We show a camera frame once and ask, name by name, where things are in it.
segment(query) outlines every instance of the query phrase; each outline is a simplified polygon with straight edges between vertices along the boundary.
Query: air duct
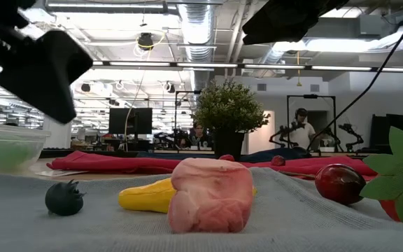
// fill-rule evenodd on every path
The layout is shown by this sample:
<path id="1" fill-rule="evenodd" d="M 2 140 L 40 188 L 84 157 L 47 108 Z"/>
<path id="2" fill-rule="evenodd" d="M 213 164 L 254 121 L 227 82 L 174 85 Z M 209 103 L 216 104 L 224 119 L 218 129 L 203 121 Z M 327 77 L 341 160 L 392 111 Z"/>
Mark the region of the air duct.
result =
<path id="1" fill-rule="evenodd" d="M 273 46 L 267 51 L 264 57 L 261 58 L 259 64 L 277 64 L 284 55 L 284 52 L 285 51 L 278 50 L 278 48 L 275 48 L 275 46 Z M 266 72 L 268 72 L 268 69 L 256 69 L 251 74 L 251 76 L 256 78 L 263 78 Z"/>
<path id="2" fill-rule="evenodd" d="M 190 62 L 211 62 L 213 49 L 201 47 L 213 42 L 214 6 L 204 4 L 181 4 L 181 30 L 184 42 L 197 47 L 187 47 L 186 55 Z M 193 90 L 202 90 L 209 82 L 210 71 L 193 71 L 191 85 Z"/>

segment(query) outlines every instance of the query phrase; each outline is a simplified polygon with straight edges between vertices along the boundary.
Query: blue cloth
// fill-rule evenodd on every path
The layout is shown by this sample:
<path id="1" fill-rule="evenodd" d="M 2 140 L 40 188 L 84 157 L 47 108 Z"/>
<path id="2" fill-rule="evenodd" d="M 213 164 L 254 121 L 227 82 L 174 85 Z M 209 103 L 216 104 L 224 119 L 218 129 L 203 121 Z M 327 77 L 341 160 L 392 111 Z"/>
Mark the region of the blue cloth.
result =
<path id="1" fill-rule="evenodd" d="M 257 162 L 270 162 L 271 159 L 276 156 L 280 155 L 281 157 L 285 158 L 286 160 L 294 160 L 299 158 L 304 158 L 302 153 L 297 150 L 289 149 L 289 148 L 275 148 L 271 150 L 263 150 L 259 151 L 250 155 L 243 155 L 240 159 L 240 162 L 250 162 L 250 163 L 257 163 Z M 205 154 L 165 154 L 165 153 L 147 153 L 147 152 L 140 152 L 136 156 L 137 158 L 162 158 L 167 160 L 184 160 L 186 158 L 213 158 L 215 159 L 214 155 L 205 155 Z"/>

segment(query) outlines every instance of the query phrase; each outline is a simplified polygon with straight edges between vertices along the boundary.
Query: yellow toy banana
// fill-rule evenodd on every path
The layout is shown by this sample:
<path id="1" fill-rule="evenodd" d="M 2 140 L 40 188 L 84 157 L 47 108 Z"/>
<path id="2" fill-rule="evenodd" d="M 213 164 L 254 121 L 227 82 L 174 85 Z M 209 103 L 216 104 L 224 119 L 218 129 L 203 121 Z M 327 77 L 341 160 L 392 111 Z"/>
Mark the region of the yellow toy banana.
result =
<path id="1" fill-rule="evenodd" d="M 127 188 L 119 193 L 119 205 L 126 210 L 155 211 L 167 214 L 169 204 L 176 193 L 171 179 L 166 178 L 150 185 Z"/>

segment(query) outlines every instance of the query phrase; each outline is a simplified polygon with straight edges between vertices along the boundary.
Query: man in white shirt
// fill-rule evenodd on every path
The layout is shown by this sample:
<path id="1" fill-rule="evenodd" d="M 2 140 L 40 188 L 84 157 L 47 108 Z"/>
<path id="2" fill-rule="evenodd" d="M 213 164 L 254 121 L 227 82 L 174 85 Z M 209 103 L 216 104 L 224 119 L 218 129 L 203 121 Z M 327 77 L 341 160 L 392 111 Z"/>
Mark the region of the man in white shirt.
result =
<path id="1" fill-rule="evenodd" d="M 295 112 L 295 120 L 297 124 L 304 124 L 304 127 L 300 127 L 290 133 L 290 141 L 298 144 L 299 147 L 307 149 L 311 142 L 311 138 L 315 135 L 313 126 L 304 122 L 307 117 L 307 110 L 305 108 L 299 108 Z"/>

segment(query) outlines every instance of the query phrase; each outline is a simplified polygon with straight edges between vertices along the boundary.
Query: gray cloth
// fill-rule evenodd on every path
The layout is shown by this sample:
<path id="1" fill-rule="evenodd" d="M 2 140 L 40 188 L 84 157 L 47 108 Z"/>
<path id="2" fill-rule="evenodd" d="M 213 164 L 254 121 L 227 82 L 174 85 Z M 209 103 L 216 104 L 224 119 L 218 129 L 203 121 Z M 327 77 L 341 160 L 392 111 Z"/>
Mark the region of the gray cloth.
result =
<path id="1" fill-rule="evenodd" d="M 403 251 L 403 224 L 377 202 L 349 208 L 323 199 L 312 182 L 254 168 L 258 190 L 239 234 L 172 234 L 162 213 L 126 211 L 118 193 L 167 176 L 81 182 L 87 192 L 75 216 L 49 216 L 54 183 L 0 175 L 0 251 Z"/>

